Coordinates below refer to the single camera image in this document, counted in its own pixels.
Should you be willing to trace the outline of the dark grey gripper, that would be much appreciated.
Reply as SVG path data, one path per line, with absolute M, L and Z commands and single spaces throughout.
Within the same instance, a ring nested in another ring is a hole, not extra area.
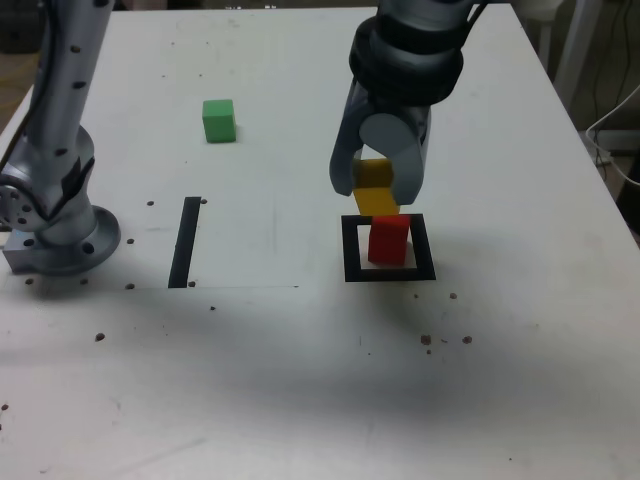
M 370 104 L 376 114 L 371 115 Z M 365 144 L 391 161 L 395 202 L 411 205 L 424 181 L 430 128 L 429 105 L 406 106 L 368 97 L 358 82 L 352 82 L 329 163 L 334 191 L 346 197 L 352 194 L 353 162 Z

